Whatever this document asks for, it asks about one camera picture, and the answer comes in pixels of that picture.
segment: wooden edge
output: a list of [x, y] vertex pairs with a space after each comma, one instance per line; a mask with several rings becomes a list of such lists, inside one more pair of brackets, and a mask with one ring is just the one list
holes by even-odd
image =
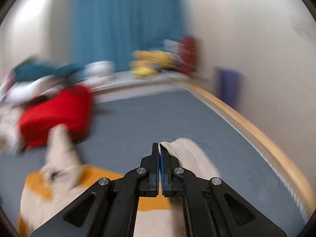
[[266, 156], [265, 158], [269, 162], [272, 162], [272, 164], [277, 163], [280, 165], [285, 174], [287, 174], [285, 179], [290, 180], [292, 185], [294, 185], [293, 190], [297, 192], [295, 194], [303, 203], [306, 213], [311, 216], [316, 208], [316, 194], [314, 193], [306, 176], [298, 169], [296, 164], [284, 153], [284, 151], [282, 151], [268, 136], [266, 136], [265, 133], [254, 126], [249, 120], [244, 118], [241, 114], [216, 98], [214, 95], [195, 84], [190, 84], [188, 89], [220, 108], [229, 117], [241, 125], [247, 132], [249, 132], [263, 147], [265, 147], [265, 149], [269, 152], [268, 158]]

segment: red bag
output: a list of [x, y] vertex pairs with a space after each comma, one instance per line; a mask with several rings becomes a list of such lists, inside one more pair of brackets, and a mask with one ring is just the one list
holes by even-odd
[[88, 131], [93, 98], [88, 88], [75, 85], [63, 90], [55, 98], [30, 107], [19, 122], [26, 148], [47, 143], [49, 130], [65, 124], [73, 140]]
[[178, 71], [189, 76], [195, 71], [198, 62], [197, 40], [193, 37], [184, 37], [180, 43], [180, 57], [183, 62], [178, 66]]

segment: purple object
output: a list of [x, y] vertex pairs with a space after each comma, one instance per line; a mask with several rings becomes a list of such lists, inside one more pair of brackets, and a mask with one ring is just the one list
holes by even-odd
[[231, 69], [218, 69], [218, 98], [233, 109], [236, 109], [241, 74]]

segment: blue curtain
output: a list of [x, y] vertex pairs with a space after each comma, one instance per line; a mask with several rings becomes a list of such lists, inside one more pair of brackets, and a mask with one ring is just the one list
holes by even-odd
[[134, 50], [162, 50], [184, 35], [180, 0], [74, 0], [74, 60], [128, 70]]

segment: gray mat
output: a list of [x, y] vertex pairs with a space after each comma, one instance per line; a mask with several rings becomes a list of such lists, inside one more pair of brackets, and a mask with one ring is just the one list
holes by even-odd
[[[90, 136], [77, 144], [84, 163], [119, 173], [136, 168], [153, 142], [195, 141], [222, 179], [289, 237], [304, 227], [293, 198], [258, 152], [234, 128], [187, 91], [99, 103]], [[17, 224], [28, 173], [44, 165], [45, 147], [0, 157], [2, 206]]]

